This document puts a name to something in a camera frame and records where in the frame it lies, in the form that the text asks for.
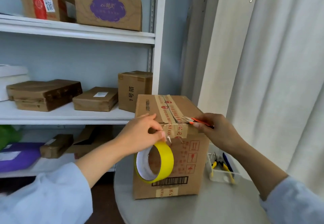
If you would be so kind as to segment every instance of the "round white table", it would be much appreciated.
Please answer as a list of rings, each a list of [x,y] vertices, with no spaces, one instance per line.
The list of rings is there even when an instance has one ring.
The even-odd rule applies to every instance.
[[[116,166],[114,189],[119,212],[126,224],[262,224],[269,223],[251,181],[238,185],[204,178],[199,195],[134,200],[133,155]]]

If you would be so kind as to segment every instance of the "person's left hand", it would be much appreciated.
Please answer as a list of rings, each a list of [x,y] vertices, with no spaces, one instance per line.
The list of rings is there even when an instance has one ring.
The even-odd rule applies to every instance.
[[[166,140],[165,132],[161,125],[155,121],[156,114],[148,114],[135,118],[124,127],[116,137],[118,143],[126,155],[142,151],[159,140]],[[157,130],[154,134],[149,134],[149,128]]]

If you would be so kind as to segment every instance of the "clear plastic tray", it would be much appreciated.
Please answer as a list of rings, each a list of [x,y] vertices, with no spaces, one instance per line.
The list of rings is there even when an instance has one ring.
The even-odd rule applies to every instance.
[[[218,161],[225,162],[225,160],[223,159],[223,151],[215,146],[209,146],[206,162],[206,169],[209,175],[209,179],[211,181],[224,182],[228,184],[238,184],[241,179],[241,175],[238,172],[232,160],[232,157],[229,154],[226,153],[225,155],[227,156],[228,162],[231,165],[233,172],[222,170],[223,168],[221,167],[221,165],[217,165],[214,169],[212,169],[212,164],[215,162],[215,153]]]

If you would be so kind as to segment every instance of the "sleeve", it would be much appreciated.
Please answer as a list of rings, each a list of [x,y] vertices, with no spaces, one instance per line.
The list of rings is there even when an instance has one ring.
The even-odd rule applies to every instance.
[[[272,224],[324,223],[324,202],[292,177],[280,182],[260,203]]]
[[[92,211],[90,187],[74,163],[0,198],[0,222],[8,224],[83,224]]]

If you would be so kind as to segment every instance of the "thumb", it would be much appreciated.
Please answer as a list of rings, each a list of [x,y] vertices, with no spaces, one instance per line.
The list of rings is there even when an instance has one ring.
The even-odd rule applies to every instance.
[[[159,140],[166,141],[165,132],[163,130],[156,131],[154,134],[151,134],[152,140],[157,142]]]
[[[207,137],[212,136],[213,129],[207,127],[205,124],[202,123],[193,123],[195,128],[198,128],[200,132],[203,132]]]

